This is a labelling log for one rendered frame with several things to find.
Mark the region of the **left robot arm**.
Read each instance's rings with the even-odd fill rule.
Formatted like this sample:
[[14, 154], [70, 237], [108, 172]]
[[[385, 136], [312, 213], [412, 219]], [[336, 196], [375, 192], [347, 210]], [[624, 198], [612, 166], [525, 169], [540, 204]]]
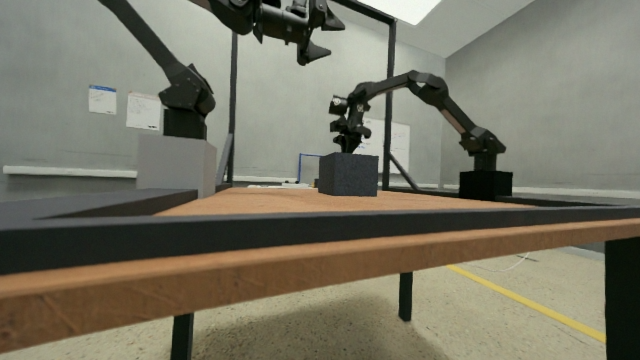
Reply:
[[[426, 84], [420, 87], [416, 82]], [[426, 104], [436, 107], [458, 131], [461, 135], [458, 143], [467, 150], [469, 157], [474, 157], [474, 171], [498, 171], [497, 154], [504, 154], [507, 148], [496, 135], [475, 125], [463, 112], [449, 96], [448, 86], [442, 77], [415, 69], [380, 81], [359, 82], [348, 97], [333, 94], [328, 113], [339, 115], [339, 118], [330, 122], [330, 132], [340, 131], [343, 134], [341, 132], [345, 129], [350, 131], [351, 119], [344, 114], [358, 115], [363, 119], [364, 111], [368, 112], [371, 108], [369, 100], [403, 87], [409, 88]], [[347, 106], [350, 107], [349, 112]]]

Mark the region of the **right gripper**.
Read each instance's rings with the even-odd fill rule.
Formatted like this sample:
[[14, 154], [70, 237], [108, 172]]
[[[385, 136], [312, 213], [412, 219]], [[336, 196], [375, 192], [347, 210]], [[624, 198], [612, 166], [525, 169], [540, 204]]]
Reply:
[[346, 25], [328, 7], [327, 0], [309, 0], [306, 15], [291, 13], [289, 7], [282, 10], [282, 13], [281, 40], [285, 41], [286, 46], [289, 43], [297, 44], [297, 63], [301, 66], [332, 54], [331, 50], [315, 45], [310, 40], [314, 28], [321, 27], [321, 31], [344, 31], [346, 29]]

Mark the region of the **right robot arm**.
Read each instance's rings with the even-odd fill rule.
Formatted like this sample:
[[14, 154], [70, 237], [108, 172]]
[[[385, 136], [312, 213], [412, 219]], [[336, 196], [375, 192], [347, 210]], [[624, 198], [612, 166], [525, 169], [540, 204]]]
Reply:
[[[158, 93], [161, 103], [169, 108], [164, 109], [163, 135], [207, 141], [204, 123], [216, 105], [207, 79], [199, 74], [193, 63], [188, 66], [181, 63], [128, 0], [97, 1], [112, 10], [159, 64], [171, 84]], [[281, 0], [257, 0], [257, 3], [256, 0], [188, 1], [212, 13], [238, 35], [245, 36], [253, 31], [260, 44], [263, 44], [263, 35], [281, 40]]]

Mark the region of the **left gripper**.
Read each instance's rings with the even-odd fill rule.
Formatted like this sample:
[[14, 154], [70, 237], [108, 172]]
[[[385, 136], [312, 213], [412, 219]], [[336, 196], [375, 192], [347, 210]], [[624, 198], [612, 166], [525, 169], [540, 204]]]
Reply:
[[[358, 145], [362, 142], [361, 137], [363, 134], [364, 138], [370, 138], [372, 131], [370, 128], [364, 126], [364, 122], [362, 118], [358, 115], [349, 115], [347, 118], [351, 119], [351, 130], [343, 130], [341, 133], [344, 135], [337, 135], [333, 138], [333, 142], [341, 145], [342, 153], [353, 153], [353, 151], [358, 147]], [[358, 126], [356, 126], [358, 125]], [[363, 125], [363, 126], [361, 126]], [[354, 128], [352, 128], [354, 127]], [[359, 132], [356, 132], [359, 131]], [[350, 136], [351, 135], [351, 136]], [[338, 139], [337, 139], [338, 138]], [[347, 141], [347, 142], [346, 142]]]

